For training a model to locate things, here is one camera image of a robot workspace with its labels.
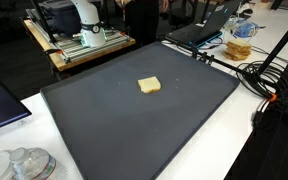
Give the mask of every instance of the bottle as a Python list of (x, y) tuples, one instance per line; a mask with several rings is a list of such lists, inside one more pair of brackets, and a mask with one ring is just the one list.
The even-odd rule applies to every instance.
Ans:
[(15, 180), (65, 180), (66, 168), (41, 148), (18, 148), (11, 153), (10, 161)]

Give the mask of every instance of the office chair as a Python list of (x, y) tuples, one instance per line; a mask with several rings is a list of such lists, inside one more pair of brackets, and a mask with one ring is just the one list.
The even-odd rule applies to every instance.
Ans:
[[(179, 29), (181, 27), (191, 24), (196, 15), (196, 9), (198, 5), (198, 0), (182, 0), (180, 8), (172, 8), (173, 3), (178, 0), (169, 0), (169, 15), (168, 22), (172, 26), (172, 30)], [(187, 2), (191, 5), (191, 13), (187, 14), (188, 8), (186, 7)]]

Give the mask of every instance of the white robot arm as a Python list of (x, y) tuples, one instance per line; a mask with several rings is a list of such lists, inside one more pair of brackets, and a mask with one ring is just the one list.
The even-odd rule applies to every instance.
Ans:
[(100, 26), (97, 9), (87, 0), (71, 0), (81, 18), (82, 45), (97, 47), (105, 44), (104, 29)]

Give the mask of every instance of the desk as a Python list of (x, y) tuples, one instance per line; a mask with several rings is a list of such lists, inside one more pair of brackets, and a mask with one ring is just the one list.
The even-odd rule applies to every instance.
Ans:
[[(47, 39), (42, 35), (42, 33), (32, 23), (33, 22), (31, 22), (31, 20), (24, 20), (25, 28), (27, 29), (27, 31), (29, 33), (31, 33), (33, 35), (33, 37), (36, 39), (36, 41), (42, 47), (43, 51), (48, 50), (48, 49), (53, 49), (54, 47), (51, 45), (51, 43), (47, 41)], [(115, 51), (121, 50), (123, 48), (129, 47), (133, 44), (135, 44), (135, 40), (133, 38), (130, 38), (130, 41), (128, 41), (128, 42), (125, 41), (122, 44), (117, 44), (117, 45), (114, 45), (110, 48), (94, 52), (87, 57), (84, 57), (80, 60), (72, 61), (69, 63), (65, 63), (64, 60), (61, 58), (61, 56), (58, 54), (55, 54), (55, 53), (50, 55), (50, 60), (55, 65), (56, 70), (58, 70), (59, 72), (62, 72), (64, 70), (73, 68), (77, 65), (86, 63), (88, 61), (91, 61), (91, 60), (94, 60), (96, 58), (100, 58), (104, 55), (110, 54), (112, 52), (115, 52)]]
[[(273, 19), (284, 21), (285, 24), (276, 23), (272, 21)], [(276, 12), (258, 10), (253, 15), (252, 20), (263, 26), (266, 25), (267, 28), (260, 31), (251, 40), (251, 43), (267, 51), (274, 48), (288, 29), (288, 11), (285, 10)], [(280, 31), (271, 32), (272, 29), (280, 29)], [(221, 56), (223, 49), (225, 46), (220, 46), (210, 52), (214, 53), (216, 58), (229, 64), (236, 66), (241, 63), (225, 60), (224, 56)], [(288, 44), (279, 55), (288, 59)], [(263, 58), (265, 55), (253, 52), (247, 61), (243, 62), (252, 62)], [(229, 69), (220, 65), (214, 64), (214, 67), (233, 74)], [(243, 86), (239, 86), (182, 148), (157, 179), (224, 179), (252, 132), (252, 115), (262, 101), (261, 98), (253, 95)], [(82, 179), (41, 95), (37, 94), (25, 99), (23, 103), (32, 111), (33, 115), (26, 121), (22, 121), (24, 122), (22, 125), (19, 121), (17, 124), (13, 123), (0, 128), (0, 150), (14, 150), (18, 147), (44, 148), (69, 169), (69, 180)]]

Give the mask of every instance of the white table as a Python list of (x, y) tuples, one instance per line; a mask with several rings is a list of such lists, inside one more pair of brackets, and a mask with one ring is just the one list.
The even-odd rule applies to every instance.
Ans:
[[(288, 29), (288, 11), (285, 10), (255, 10), (252, 20), (267, 28), (260, 30), (250, 42), (269, 52)], [(225, 46), (222, 45), (208, 52), (216, 55), (217, 59), (237, 66), (240, 62), (225, 60), (221, 55), (224, 49)], [(280, 56), (288, 59), (288, 44)], [(248, 60), (243, 62), (265, 57), (259, 53), (252, 53)], [(234, 74), (221, 65), (212, 66)], [(252, 132), (252, 115), (262, 101), (263, 99), (240, 85), (190, 139), (158, 179), (223, 179)], [(82, 179), (41, 95), (25, 99), (23, 103), (33, 115), (0, 128), (0, 150), (14, 150), (19, 147), (44, 148), (67, 167), (69, 180)]]

